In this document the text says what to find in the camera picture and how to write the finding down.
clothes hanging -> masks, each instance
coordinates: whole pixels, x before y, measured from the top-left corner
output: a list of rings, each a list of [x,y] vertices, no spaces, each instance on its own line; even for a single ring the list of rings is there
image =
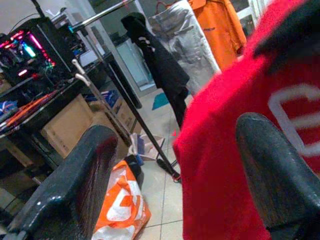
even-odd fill
[[[178,1],[148,20],[157,39],[189,75],[186,87],[196,95],[220,69],[188,1]]]
[[[178,125],[182,126],[186,110],[186,84],[189,76],[146,28],[145,16],[134,12],[121,20],[132,42],[142,50],[143,57],[157,88],[162,88],[171,104]]]
[[[320,149],[315,149],[315,144],[320,140],[316,117],[320,111],[320,58],[290,62],[269,75],[266,71],[274,55],[253,57],[257,45],[303,2],[271,3],[243,59],[215,77],[187,109],[174,143],[181,167],[183,239],[270,239],[250,195],[237,149],[236,121],[245,112],[263,114],[281,127],[289,140],[298,143],[307,164],[319,173]]]
[[[189,3],[220,69],[227,69],[247,43],[233,5],[230,0],[191,0]]]

white wall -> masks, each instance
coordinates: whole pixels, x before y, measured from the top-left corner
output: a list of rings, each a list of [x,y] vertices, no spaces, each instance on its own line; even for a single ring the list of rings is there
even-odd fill
[[[45,15],[51,17],[46,10],[50,9],[56,14],[61,8],[66,7],[67,0],[38,0]],[[31,0],[1,0],[0,1],[0,33],[8,34],[10,29],[24,17],[37,13]]]

box on floor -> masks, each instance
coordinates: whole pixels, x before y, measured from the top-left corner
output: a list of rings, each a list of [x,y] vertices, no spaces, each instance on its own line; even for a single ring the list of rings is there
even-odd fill
[[[41,134],[64,159],[76,146],[84,132],[93,125],[106,126],[117,134],[106,114],[102,111],[93,112],[90,107],[80,94],[42,129]],[[128,147],[118,134],[117,136],[117,158],[123,159],[128,154]]]
[[[92,101],[89,103],[89,106],[93,112],[104,110],[104,107],[99,101]],[[116,113],[116,116],[120,122],[127,127],[129,132],[132,133],[132,128],[135,127],[136,117],[129,108],[128,104],[124,100],[118,98],[112,109]]]

bag on floor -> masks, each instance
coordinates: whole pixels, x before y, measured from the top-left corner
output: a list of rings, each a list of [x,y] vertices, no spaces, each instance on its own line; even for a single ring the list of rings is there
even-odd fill
[[[150,217],[138,183],[122,160],[112,169],[91,240],[133,240]]]

orange jacket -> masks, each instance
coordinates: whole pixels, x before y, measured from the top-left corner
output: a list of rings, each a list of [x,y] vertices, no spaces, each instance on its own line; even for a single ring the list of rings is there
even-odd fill
[[[237,13],[230,0],[190,0],[198,22],[221,70],[236,59],[247,43]]]

